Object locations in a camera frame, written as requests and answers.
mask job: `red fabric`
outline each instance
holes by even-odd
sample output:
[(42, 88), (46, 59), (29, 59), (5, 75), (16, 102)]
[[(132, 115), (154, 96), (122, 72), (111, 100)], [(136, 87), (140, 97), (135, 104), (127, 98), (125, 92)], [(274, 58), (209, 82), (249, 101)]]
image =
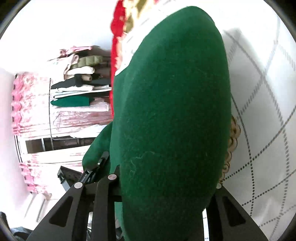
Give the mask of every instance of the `red fabric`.
[[(116, 8), (113, 14), (113, 21), (111, 23), (111, 31), (114, 35), (112, 40), (112, 48), (111, 48), (111, 86), (113, 86), (114, 75), (117, 70), (115, 67), (116, 65), (116, 45), (118, 43), (117, 37), (121, 37), (123, 34), (123, 25), (125, 20), (125, 8), (122, 5), (122, 0), (117, 2)], [(111, 110), (112, 110), (112, 117), (114, 116), (114, 109), (113, 109), (113, 91), (110, 91), (110, 103), (111, 103)]]

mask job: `folded green cloth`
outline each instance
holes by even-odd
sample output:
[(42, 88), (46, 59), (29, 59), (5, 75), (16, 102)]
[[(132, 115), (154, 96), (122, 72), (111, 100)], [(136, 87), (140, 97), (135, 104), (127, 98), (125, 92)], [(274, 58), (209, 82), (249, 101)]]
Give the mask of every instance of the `folded green cloth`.
[(89, 106), (94, 98), (84, 96), (68, 96), (52, 100), (50, 103), (59, 107), (78, 107), (78, 106)]
[(104, 172), (120, 164), (125, 240), (185, 241), (200, 227), (224, 164), (230, 97), (222, 37), (197, 7), (160, 22), (115, 76), (113, 123), (82, 163), (95, 164), (110, 142)]
[(103, 62), (102, 56), (92, 55), (79, 58), (77, 64), (71, 65), (70, 69), (80, 68), (84, 66), (95, 66), (99, 63)]

